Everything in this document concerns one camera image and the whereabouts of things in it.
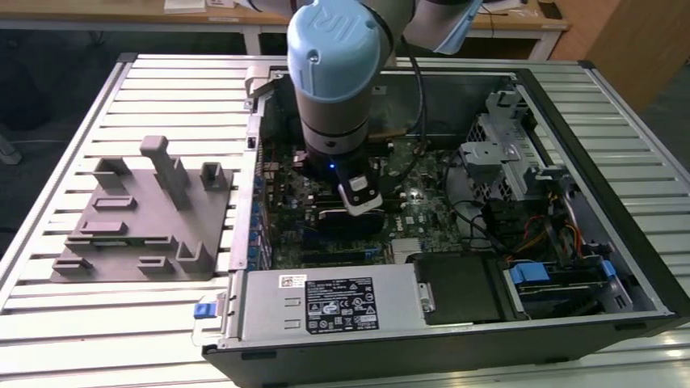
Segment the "wooden table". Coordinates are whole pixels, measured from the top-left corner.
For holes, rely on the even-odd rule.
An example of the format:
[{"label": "wooden table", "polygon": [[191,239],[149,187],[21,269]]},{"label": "wooden table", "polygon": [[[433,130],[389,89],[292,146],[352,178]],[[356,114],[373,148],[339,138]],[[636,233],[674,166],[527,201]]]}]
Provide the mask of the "wooden table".
[{"label": "wooden table", "polygon": [[[275,14],[236,8],[209,7],[205,13],[165,15],[165,0],[0,0],[0,28],[156,31],[239,32],[249,55],[260,55],[259,35],[285,33],[288,20]],[[477,15],[469,37],[535,40],[530,59],[546,60],[564,30],[566,20],[546,19],[536,0],[527,9],[538,16]]]}]

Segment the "table leg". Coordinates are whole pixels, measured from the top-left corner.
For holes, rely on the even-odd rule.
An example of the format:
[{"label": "table leg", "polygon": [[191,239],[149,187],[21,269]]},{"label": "table leg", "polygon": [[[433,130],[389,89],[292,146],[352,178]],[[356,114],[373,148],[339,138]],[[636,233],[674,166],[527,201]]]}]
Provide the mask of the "table leg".
[{"label": "table leg", "polygon": [[558,38],[562,31],[546,31],[542,33],[542,38],[536,41],[535,47],[531,49],[531,61],[547,61],[551,56],[551,51],[556,47]]},{"label": "table leg", "polygon": [[244,47],[247,48],[247,55],[260,55],[260,27],[244,26],[241,33],[244,35]]}]

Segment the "metal bracket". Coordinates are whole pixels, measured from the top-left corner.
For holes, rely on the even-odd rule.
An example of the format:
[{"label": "metal bracket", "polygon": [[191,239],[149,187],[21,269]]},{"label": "metal bracket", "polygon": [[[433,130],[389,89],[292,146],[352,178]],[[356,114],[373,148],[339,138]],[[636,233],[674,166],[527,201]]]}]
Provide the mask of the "metal bracket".
[{"label": "metal bracket", "polygon": [[417,284],[419,301],[421,302],[421,310],[424,313],[435,311],[433,295],[431,294],[431,285],[428,283]]},{"label": "metal bracket", "polygon": [[530,167],[524,173],[524,183],[527,184],[528,195],[539,194],[539,183],[556,182],[568,174],[568,170],[563,166],[548,166],[542,169]]},{"label": "metal bracket", "polygon": [[271,69],[268,66],[251,66],[244,75],[247,97],[255,99],[271,89]]}]

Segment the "motherboard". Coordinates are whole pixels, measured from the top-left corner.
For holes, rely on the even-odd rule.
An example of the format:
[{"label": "motherboard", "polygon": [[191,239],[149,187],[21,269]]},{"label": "motherboard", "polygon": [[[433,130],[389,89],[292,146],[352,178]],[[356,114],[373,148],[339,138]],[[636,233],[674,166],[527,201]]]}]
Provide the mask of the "motherboard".
[{"label": "motherboard", "polygon": [[[399,138],[383,145],[387,156],[372,158],[380,176],[405,169],[415,142]],[[447,151],[428,152],[417,160],[381,208],[360,217],[345,213],[331,184],[295,171],[295,152],[292,146],[275,145],[264,153],[273,269],[392,264],[400,245],[412,245],[407,253],[460,251],[456,215],[441,187]]]}]

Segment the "wooden cabinet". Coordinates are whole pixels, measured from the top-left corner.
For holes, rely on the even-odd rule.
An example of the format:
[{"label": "wooden cabinet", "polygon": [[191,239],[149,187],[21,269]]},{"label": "wooden cabinet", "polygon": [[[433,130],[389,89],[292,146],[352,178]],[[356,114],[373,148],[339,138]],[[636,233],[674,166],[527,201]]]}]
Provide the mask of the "wooden cabinet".
[{"label": "wooden cabinet", "polygon": [[688,0],[556,0],[571,23],[551,59],[590,60],[639,112],[690,56]]}]

